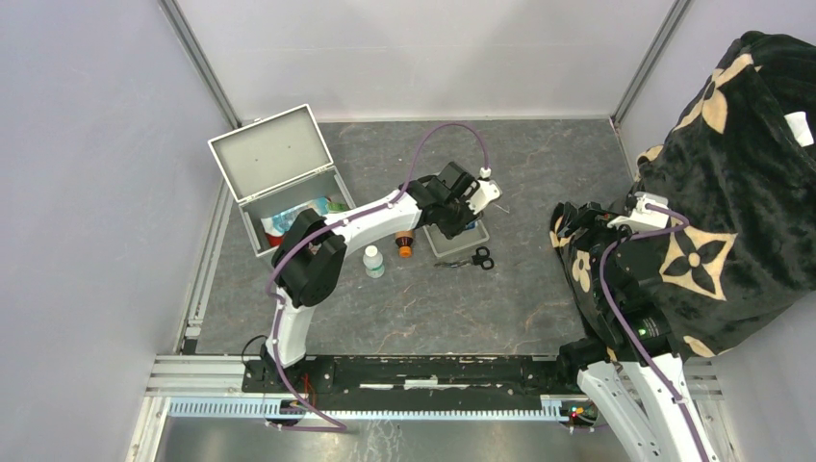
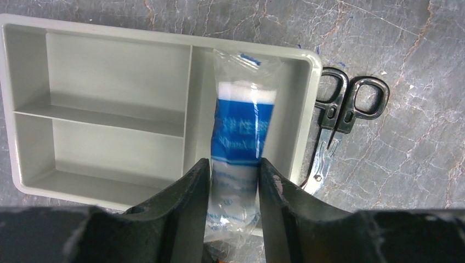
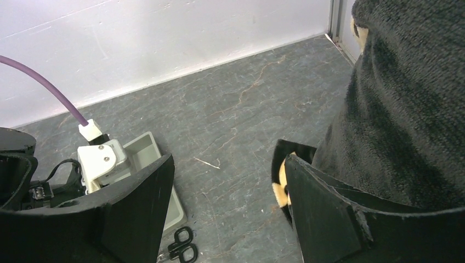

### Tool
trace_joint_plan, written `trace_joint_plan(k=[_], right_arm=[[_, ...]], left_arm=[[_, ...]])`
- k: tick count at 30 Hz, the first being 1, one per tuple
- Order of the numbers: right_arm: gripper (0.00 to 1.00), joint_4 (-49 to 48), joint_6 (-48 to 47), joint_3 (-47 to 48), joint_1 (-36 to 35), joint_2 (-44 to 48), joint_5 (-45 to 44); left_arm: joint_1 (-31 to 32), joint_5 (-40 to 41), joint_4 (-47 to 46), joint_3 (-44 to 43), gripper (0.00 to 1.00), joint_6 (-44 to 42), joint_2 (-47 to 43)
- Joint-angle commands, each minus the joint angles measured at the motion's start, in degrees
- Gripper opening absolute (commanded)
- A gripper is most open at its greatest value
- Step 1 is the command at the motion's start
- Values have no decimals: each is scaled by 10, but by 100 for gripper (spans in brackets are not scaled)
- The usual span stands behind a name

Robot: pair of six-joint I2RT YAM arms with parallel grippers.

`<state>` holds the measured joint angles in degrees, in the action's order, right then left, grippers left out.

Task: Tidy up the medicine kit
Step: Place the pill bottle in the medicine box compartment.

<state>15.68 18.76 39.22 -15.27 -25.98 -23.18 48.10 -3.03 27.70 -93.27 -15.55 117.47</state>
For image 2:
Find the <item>white blue small bottle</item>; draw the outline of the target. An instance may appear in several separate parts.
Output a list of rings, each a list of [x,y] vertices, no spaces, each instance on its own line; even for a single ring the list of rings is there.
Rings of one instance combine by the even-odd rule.
[[[204,240],[241,246],[260,217],[258,168],[282,61],[218,49],[213,55],[217,99]]]

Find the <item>grey divider tray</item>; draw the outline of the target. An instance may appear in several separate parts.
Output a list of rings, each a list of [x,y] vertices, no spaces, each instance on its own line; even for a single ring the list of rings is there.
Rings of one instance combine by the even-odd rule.
[[[263,155],[297,182],[322,62],[310,50],[1,15],[12,179],[24,193],[126,210],[209,157],[215,49],[279,59]]]

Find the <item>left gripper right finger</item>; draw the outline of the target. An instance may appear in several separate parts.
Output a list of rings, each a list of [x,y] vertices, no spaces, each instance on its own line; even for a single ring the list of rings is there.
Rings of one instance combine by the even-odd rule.
[[[359,210],[308,194],[259,166],[267,262],[464,262],[464,210]]]

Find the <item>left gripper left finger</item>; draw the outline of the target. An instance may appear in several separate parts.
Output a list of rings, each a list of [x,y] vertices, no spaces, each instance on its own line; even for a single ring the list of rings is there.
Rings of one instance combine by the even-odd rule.
[[[200,159],[153,197],[95,206],[1,208],[1,262],[201,262],[210,164]]]

